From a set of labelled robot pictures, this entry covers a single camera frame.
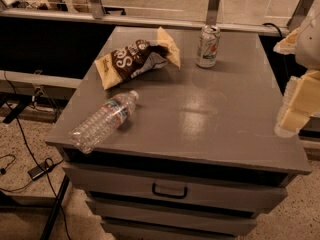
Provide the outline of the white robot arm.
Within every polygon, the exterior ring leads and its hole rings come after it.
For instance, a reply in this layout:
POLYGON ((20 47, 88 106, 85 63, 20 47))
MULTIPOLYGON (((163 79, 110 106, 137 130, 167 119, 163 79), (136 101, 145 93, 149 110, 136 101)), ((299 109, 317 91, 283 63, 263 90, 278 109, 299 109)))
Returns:
POLYGON ((290 77, 274 127, 277 136, 291 138, 320 110, 320 11, 312 9, 273 51, 293 54, 296 63, 307 69, 301 77, 290 77))

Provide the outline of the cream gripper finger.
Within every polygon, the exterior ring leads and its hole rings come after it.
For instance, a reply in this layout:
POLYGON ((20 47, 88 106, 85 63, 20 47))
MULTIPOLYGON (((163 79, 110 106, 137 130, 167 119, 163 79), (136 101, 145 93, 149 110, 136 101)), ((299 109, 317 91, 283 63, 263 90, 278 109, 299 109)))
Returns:
POLYGON ((308 69, 301 77, 291 76, 284 92, 274 132, 282 138, 291 138, 320 111, 320 71, 308 69))
POLYGON ((294 54, 296 51, 298 31, 299 29, 296 28, 280 42, 277 42, 273 51, 282 55, 294 54))

